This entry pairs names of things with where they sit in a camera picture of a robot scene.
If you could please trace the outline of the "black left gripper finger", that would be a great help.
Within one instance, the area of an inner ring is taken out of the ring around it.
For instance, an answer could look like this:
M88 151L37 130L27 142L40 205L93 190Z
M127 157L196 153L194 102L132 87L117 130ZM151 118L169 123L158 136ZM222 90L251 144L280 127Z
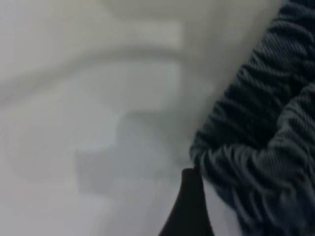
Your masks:
M209 216L197 168L182 170L180 190L161 236L208 236Z

